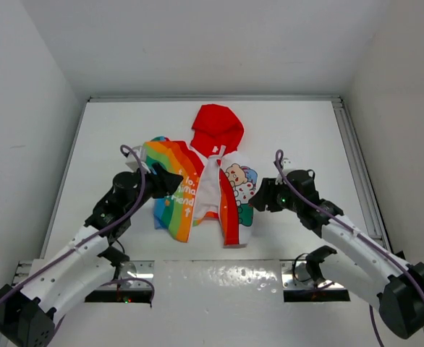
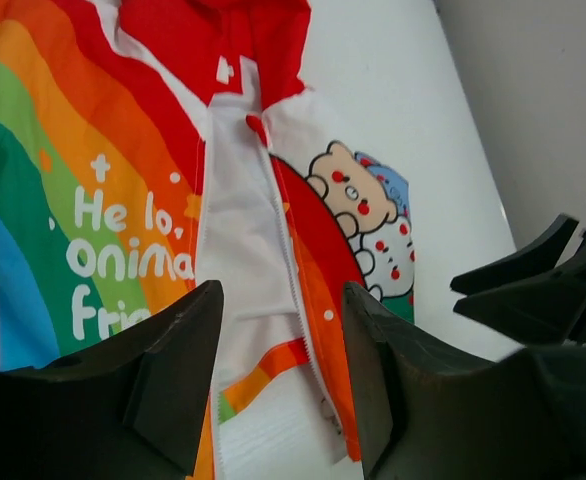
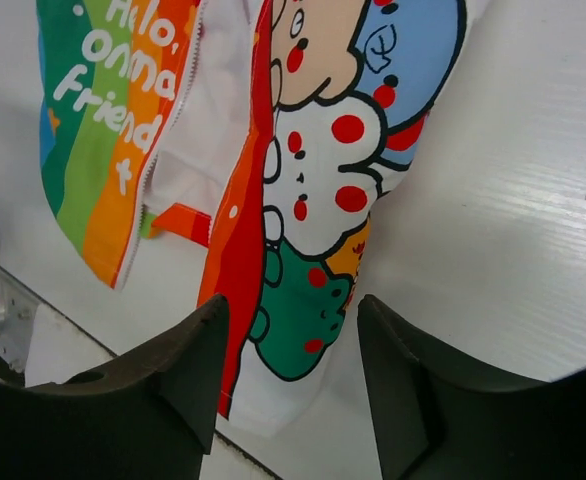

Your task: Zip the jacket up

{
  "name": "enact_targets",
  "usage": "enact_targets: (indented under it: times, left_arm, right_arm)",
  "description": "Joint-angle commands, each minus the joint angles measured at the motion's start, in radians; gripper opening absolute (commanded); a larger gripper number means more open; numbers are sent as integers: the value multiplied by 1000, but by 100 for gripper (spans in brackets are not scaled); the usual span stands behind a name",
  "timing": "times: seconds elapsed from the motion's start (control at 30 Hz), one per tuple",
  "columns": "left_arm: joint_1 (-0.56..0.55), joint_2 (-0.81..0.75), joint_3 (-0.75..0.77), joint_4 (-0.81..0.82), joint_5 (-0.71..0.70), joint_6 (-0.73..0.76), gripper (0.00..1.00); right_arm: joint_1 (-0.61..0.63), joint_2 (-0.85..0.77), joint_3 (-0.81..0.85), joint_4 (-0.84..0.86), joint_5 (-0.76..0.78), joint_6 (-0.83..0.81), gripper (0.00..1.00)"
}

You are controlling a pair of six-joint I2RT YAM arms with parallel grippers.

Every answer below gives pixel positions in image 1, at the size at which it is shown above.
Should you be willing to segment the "rainbow children's hooded jacket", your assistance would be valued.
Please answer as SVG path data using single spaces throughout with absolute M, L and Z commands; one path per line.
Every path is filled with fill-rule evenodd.
M 244 247 L 253 233 L 258 173 L 238 146 L 245 133 L 234 112 L 216 104 L 200 107 L 190 142 L 157 137 L 141 147 L 149 169 L 160 164 L 182 183 L 173 195 L 157 199 L 153 222 L 173 239 L 187 242 L 193 227 L 205 220 L 220 223 L 225 247 Z

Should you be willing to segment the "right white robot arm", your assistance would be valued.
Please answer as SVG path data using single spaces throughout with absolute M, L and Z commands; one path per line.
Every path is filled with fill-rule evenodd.
M 298 282 L 316 285 L 330 280 L 342 285 L 375 309 L 399 338 L 408 339 L 424 327 L 424 263 L 412 265 L 388 252 L 340 207 L 320 198 L 313 171 L 264 178 L 250 204 L 259 211 L 292 211 L 325 241 L 305 256 L 304 265 L 293 267 Z

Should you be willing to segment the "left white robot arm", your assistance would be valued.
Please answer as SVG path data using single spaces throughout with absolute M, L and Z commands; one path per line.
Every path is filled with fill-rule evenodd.
M 97 288 L 121 282 L 130 258 L 113 246 L 149 199 L 168 197 L 182 176 L 156 163 L 123 171 L 55 257 L 16 286 L 0 289 L 0 333 L 16 346 L 47 346 L 59 321 Z

